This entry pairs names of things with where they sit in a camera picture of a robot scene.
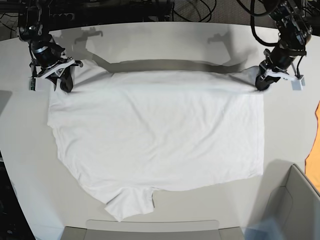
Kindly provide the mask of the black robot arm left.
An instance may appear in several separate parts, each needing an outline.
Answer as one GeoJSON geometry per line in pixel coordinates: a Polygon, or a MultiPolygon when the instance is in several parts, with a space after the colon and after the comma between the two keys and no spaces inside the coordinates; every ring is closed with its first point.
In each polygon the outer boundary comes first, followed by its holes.
{"type": "Polygon", "coordinates": [[[264,0],[266,12],[255,13],[255,1],[250,2],[250,27],[254,38],[265,47],[265,59],[259,64],[255,87],[265,91],[280,79],[291,81],[293,90],[301,90],[305,86],[305,77],[299,70],[300,62],[294,65],[294,60],[300,60],[307,55],[306,45],[312,36],[312,27],[304,19],[304,15],[293,0],[264,0]],[[275,22],[279,33],[276,43],[263,41],[255,30],[255,18],[268,15],[275,22]]]}

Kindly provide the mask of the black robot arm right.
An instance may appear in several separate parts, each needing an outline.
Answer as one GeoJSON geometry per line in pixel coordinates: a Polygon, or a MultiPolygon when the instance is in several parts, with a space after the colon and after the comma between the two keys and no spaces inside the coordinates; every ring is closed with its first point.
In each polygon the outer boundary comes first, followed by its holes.
{"type": "Polygon", "coordinates": [[[28,43],[31,58],[29,89],[36,90],[37,79],[47,79],[60,89],[70,93],[74,87],[72,68],[82,67],[80,60],[66,56],[66,49],[58,45],[50,34],[51,0],[34,0],[22,14],[17,34],[22,42],[28,43]]]}

